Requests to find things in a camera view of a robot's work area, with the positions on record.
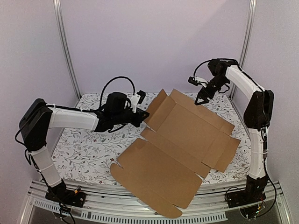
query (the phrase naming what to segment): wire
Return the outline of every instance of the wire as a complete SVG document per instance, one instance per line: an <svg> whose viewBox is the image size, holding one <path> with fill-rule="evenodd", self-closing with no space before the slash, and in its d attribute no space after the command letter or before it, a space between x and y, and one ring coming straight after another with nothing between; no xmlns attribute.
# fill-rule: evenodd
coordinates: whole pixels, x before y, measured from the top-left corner
<svg viewBox="0 0 299 224"><path fill-rule="evenodd" d="M235 60L235 59L231 59L231 58L217 58L217 59L218 59L218 60L222 60L222 61L233 61L233 62L237 62L237 63L238 63L237 60ZM199 66L197 66L196 69L194 70L193 78L195 78L197 69L199 69L200 66L202 66L203 64L210 62L211 60L212 60L212 59L200 63Z"/></svg>
<svg viewBox="0 0 299 224"><path fill-rule="evenodd" d="M237 188L237 187L231 187L231 188L229 188L229 189L225 192L225 195L224 195L224 200L225 200L226 202L228 202L227 194L228 194L228 192L229 192L231 189L233 189L233 188L236 188L236 189L238 189L239 191L242 191L240 188Z"/></svg>
<svg viewBox="0 0 299 224"><path fill-rule="evenodd" d="M122 126L120 126L120 127L118 127L118 128L116 128L116 129L114 129L114 130L108 130L108 133L113 133L113 132L116 132L116 131L118 131L118 130L121 130L124 126L126 126L127 124L124 124L124 125L122 125Z"/></svg>
<svg viewBox="0 0 299 224"><path fill-rule="evenodd" d="M220 91L218 91L219 93L221 93L221 94L223 94L223 93L226 93L227 91L229 91L230 90L230 86L229 85L227 85L227 84L224 84L228 89L227 90L225 90L225 91L223 91L223 92L220 92Z"/></svg>
<svg viewBox="0 0 299 224"><path fill-rule="evenodd" d="M266 168L266 159L264 159L263 167L265 169L265 173L266 173L266 175L268 177L268 180L270 181L270 183L272 184L272 186L274 188L275 197L274 197L274 201L273 201L273 204L271 205L271 207L266 212L264 212L263 214L261 214L259 217L266 215L274 207L274 205L276 203L276 199L277 199L277 190L276 190L276 187L275 187L274 183L272 182L271 178L269 177L269 174L268 174L268 171L267 171L267 168Z"/></svg>
<svg viewBox="0 0 299 224"><path fill-rule="evenodd" d="M107 88L107 86L108 86L111 82L113 82L114 80L119 79L119 78L124 78L124 79L128 80L128 81L132 84L132 87L133 87L133 95L135 94L135 86L134 86L133 81L132 81L130 78L128 78L128 77L126 77L126 76L117 76L117 77L114 77L113 79L111 79L109 82L106 83L106 85L104 86L104 88L103 88L103 90L102 90L102 93L101 93L101 96L100 96L100 107L102 106L102 99L103 99L103 94L104 94L105 89Z"/></svg>
<svg viewBox="0 0 299 224"><path fill-rule="evenodd" d="M199 69L199 67L202 66L203 64L208 63L208 62L210 62L210 61L211 61L211 60L207 60L207 61L204 61L204 62L200 63L199 66L197 66L196 69L194 70L193 78L195 78L195 74L196 74L197 69Z"/></svg>

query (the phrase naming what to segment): table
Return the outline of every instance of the table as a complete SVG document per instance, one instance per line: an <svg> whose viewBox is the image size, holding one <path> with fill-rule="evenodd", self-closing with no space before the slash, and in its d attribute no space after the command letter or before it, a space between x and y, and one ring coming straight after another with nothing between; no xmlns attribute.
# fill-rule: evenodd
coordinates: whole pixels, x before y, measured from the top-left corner
<svg viewBox="0 0 299 224"><path fill-rule="evenodd" d="M148 92L139 107L146 109L157 94ZM197 95L197 93L185 94L193 99ZM85 94L77 108L97 109L99 104L100 94ZM241 143L225 173L211 170L203 180L203 184L245 179L250 167L250 140L229 99L225 94L216 93L214 99L204 106L235 125L231 136L240 139ZM54 149L52 159L64 179L87 184L119 185L110 174L110 165L136 138L140 137L145 127L145 123L139 128L129 124L114 133L92 133L84 129L66 128Z"/></svg>

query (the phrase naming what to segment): cardboard box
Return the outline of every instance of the cardboard box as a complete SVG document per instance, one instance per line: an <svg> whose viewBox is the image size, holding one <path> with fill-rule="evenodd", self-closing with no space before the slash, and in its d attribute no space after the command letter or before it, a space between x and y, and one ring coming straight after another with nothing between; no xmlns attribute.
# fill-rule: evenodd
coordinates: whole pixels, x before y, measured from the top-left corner
<svg viewBox="0 0 299 224"><path fill-rule="evenodd" d="M210 168L224 172L240 141L234 126L183 93L161 90L149 105L146 128L112 164L112 176L159 214L182 215Z"/></svg>

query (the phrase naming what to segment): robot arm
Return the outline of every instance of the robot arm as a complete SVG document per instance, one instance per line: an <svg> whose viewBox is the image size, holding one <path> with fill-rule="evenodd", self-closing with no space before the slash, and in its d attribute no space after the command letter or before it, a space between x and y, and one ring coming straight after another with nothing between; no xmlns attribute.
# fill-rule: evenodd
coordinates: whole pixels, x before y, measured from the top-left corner
<svg viewBox="0 0 299 224"><path fill-rule="evenodd" d="M272 115L274 94L257 84L240 68L238 62L234 59L212 59L207 62L208 68L214 76L212 80L207 82L196 77L195 73L188 80L193 85L200 84L203 86L195 100L196 105L208 103L213 99L215 93L220 91L222 86L227 86L230 81L245 94L249 101L243 118L250 133L251 166L245 193L241 200L247 203L258 201L260 197L264 197L263 190L268 181L264 163L268 153L267 134ZM241 204L235 200L232 196L231 203L240 206Z"/></svg>
<svg viewBox="0 0 299 224"><path fill-rule="evenodd" d="M126 94L114 92L108 95L107 102L97 110L80 110L64 106L46 104L43 99L37 99L20 121L23 144L29 159L42 175L48 186L46 198L52 201L83 207L85 193L80 187L75 191L66 189L64 181L59 176L46 146L46 135L49 128L82 128L94 132L114 132L115 125L131 123L139 127L149 116L149 113L137 107L145 97L143 91L134 94L131 99Z"/></svg>

